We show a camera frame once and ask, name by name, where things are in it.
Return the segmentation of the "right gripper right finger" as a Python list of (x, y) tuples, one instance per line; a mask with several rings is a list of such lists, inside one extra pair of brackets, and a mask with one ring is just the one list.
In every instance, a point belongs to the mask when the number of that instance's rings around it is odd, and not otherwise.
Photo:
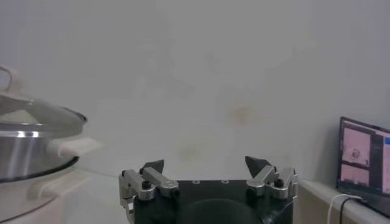
[(278, 200), (296, 198), (298, 194), (298, 174), (293, 167), (285, 167), (278, 171), (266, 159), (245, 156), (247, 168), (252, 176), (246, 181), (247, 187), (257, 197), (268, 190), (270, 196)]

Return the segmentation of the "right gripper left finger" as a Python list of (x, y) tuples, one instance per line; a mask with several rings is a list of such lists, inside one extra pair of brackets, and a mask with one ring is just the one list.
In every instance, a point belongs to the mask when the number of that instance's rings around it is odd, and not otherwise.
[(179, 196), (179, 182), (165, 177), (162, 172), (165, 165), (163, 159), (145, 163), (139, 170), (123, 170), (119, 175), (120, 205), (132, 213), (130, 204), (134, 199), (152, 201), (158, 195), (166, 198)]

